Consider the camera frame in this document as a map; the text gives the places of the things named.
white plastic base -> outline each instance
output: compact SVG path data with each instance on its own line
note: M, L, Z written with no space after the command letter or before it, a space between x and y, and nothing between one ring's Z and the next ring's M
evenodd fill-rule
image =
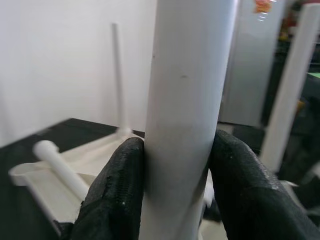
M129 133L119 138L114 133L60 155L90 186L119 145L131 137L138 136ZM47 162L17 165L9 171L9 175L15 185L28 187L52 223L73 223L76 220L82 199L74 194Z

white stand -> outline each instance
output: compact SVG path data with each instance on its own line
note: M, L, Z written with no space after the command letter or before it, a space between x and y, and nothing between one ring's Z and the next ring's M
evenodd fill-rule
M236 3L157 3L140 240L197 238Z
M295 118L297 101L306 79L316 36L319 34L319 24L320 4L305 4L280 81L260 155L262 163L272 172L277 172L281 165Z
M121 41L118 26L112 24L114 71L119 128L116 133L59 153L50 141L38 142L33 151L42 161L20 164L9 171L17 186L27 186L43 212L53 223L73 223L89 186L114 151L126 139L137 137L128 126L121 69Z

horizontal white pipe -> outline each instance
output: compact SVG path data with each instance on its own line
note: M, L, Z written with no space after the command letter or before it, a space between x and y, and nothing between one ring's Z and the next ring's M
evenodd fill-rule
M52 141L37 142L33 147L33 153L40 160L47 162L79 199L85 199L89 186L66 164L59 154L59 148Z

orange object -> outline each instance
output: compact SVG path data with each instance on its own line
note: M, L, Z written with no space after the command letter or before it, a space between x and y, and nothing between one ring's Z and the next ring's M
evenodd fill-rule
M255 0L255 13L268 13L270 12L272 3L270 0Z

